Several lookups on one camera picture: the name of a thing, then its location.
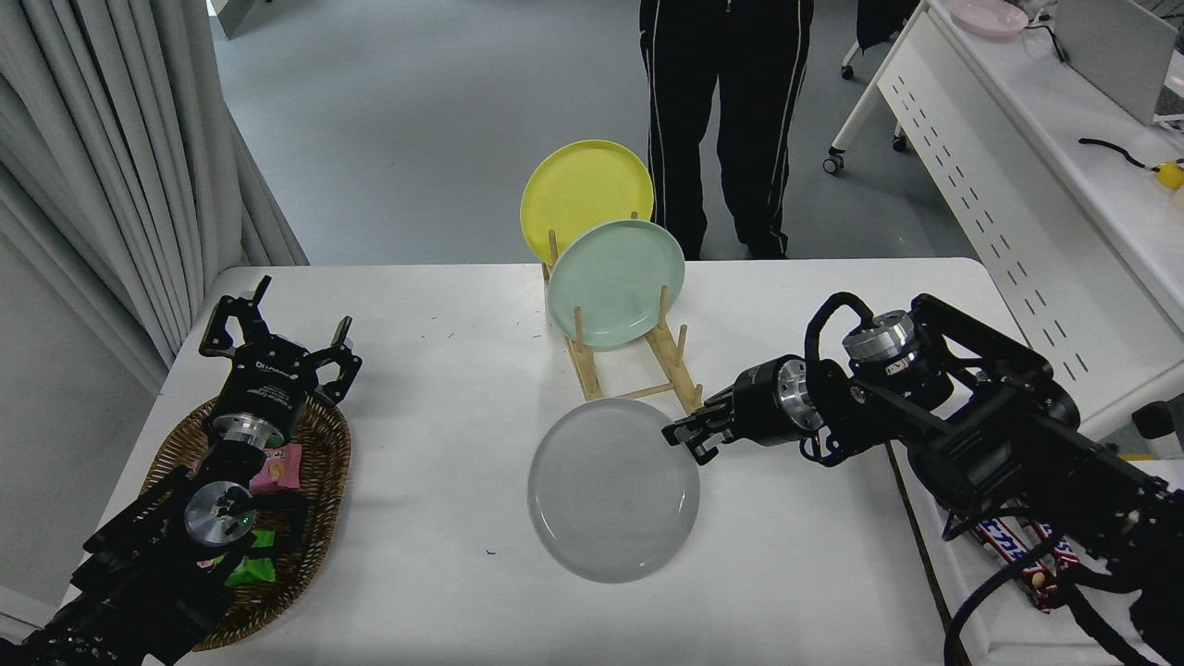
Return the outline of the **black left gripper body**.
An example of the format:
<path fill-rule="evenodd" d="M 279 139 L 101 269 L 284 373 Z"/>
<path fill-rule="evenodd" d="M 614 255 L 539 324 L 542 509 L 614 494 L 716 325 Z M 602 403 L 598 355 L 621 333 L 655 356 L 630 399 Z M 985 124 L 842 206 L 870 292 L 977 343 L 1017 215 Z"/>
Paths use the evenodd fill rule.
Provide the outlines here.
<path fill-rule="evenodd" d="M 316 376 L 307 367 L 309 354 L 288 340 L 242 344 L 232 354 L 231 374 L 211 418 L 244 414 L 270 425 L 295 425 L 316 385 Z"/>

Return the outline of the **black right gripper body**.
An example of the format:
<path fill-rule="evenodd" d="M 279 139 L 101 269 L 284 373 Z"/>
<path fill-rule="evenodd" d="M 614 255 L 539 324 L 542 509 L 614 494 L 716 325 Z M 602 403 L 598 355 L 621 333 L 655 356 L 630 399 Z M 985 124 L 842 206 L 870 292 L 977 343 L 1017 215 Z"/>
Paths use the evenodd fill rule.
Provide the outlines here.
<path fill-rule="evenodd" d="M 732 388 L 733 414 L 727 427 L 728 443 L 748 438 L 772 447 L 799 438 L 799 427 L 794 425 L 781 402 L 781 369 L 791 360 L 799 360 L 799 357 L 777 357 L 736 374 Z"/>

